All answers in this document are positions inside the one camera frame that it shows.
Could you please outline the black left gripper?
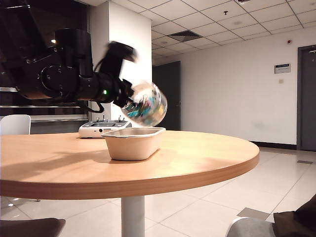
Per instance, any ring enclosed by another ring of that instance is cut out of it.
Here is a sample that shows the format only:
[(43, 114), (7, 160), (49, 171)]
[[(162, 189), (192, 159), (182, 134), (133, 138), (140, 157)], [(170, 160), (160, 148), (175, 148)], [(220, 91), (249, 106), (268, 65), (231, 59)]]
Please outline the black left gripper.
[(138, 103), (131, 102), (131, 96), (134, 94), (132, 89), (132, 83), (123, 79), (114, 80), (114, 100), (113, 103), (126, 111), (136, 111), (138, 110)]

